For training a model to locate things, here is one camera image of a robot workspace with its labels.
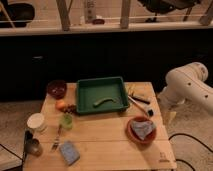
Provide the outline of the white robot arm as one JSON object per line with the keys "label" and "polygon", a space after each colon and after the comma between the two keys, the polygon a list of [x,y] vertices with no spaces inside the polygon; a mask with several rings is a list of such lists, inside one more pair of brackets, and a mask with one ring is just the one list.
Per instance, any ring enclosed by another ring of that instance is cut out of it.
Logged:
{"label": "white robot arm", "polygon": [[207,85],[207,67],[200,62],[192,62],[170,70],[166,76],[166,86],[159,93],[160,103],[167,109],[191,100],[213,116],[213,87]]}

